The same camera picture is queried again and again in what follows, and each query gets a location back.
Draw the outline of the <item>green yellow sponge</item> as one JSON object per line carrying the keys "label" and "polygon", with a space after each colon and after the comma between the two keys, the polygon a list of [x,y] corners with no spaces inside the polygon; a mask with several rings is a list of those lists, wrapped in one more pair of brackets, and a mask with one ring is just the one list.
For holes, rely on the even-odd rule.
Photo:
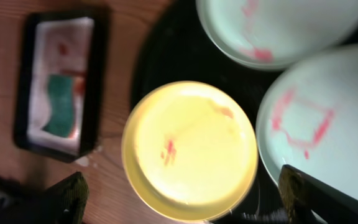
{"label": "green yellow sponge", "polygon": [[44,131],[68,138],[75,125],[75,107],[73,98],[74,80],[68,76],[51,75],[47,85],[47,95],[51,106],[51,115]]}

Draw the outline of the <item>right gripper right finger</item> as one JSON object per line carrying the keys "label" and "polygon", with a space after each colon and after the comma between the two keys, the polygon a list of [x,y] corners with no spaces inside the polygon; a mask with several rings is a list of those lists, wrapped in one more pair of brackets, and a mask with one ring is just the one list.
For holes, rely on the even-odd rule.
{"label": "right gripper right finger", "polygon": [[290,166],[282,166],[278,190],[290,223],[358,223],[358,200]]}

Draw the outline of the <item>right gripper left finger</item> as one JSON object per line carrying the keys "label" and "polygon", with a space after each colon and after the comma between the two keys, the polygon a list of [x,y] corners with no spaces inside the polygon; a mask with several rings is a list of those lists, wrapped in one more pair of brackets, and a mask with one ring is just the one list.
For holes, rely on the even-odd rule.
{"label": "right gripper left finger", "polygon": [[81,172],[46,190],[0,177],[0,223],[82,223],[89,188]]}

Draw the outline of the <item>yellow plate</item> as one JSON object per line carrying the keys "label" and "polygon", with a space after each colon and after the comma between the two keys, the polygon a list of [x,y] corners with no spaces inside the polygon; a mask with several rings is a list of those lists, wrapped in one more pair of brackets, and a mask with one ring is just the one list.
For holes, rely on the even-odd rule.
{"label": "yellow plate", "polygon": [[122,163],[136,194],[181,222],[212,221],[250,192],[259,162],[254,129],[225,92],[173,82],[143,97],[122,135]]}

